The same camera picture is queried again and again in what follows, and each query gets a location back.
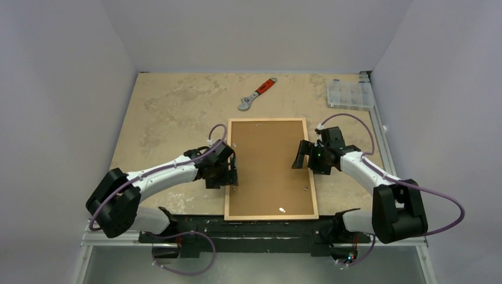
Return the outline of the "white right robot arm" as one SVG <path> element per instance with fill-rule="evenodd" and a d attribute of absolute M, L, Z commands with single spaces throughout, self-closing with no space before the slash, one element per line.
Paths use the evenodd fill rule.
<path fill-rule="evenodd" d="M 316 132 L 317 141 L 299 142 L 292 168 L 306 165 L 315 175 L 330 175 L 337 169 L 372 196 L 369 211 L 354 208 L 336 213 L 330 235 L 346 241 L 355 233 L 365 233 L 388 244 L 427 233 L 423 199 L 414 180 L 401 180 L 383 171 L 359 147 L 347 145 L 339 127 Z"/>

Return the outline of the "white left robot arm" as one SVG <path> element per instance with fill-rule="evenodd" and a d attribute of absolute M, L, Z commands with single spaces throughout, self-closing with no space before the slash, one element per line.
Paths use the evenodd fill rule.
<path fill-rule="evenodd" d="M 146 170 L 125 173 L 118 167 L 111 169 L 85 207 L 108 238 L 134 230 L 168 242 L 176 236 L 173 215 L 163 207 L 148 208 L 141 203 L 171 187 L 198 180 L 204 180 L 207 189 L 238 184 L 236 154 L 224 141 L 187 150 L 172 161 Z"/>

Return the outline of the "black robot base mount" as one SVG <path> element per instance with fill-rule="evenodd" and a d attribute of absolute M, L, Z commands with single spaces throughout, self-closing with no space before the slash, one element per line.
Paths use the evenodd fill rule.
<path fill-rule="evenodd" d="M 332 236 L 333 215 L 302 221 L 226 221 L 221 215 L 175 215 L 175 229 L 155 237 L 141 232 L 139 243 L 173 249 L 161 258 L 197 258 L 211 253 L 296 253 L 312 257 L 356 259 L 357 245 L 369 244 L 369 236 L 350 233 Z"/>

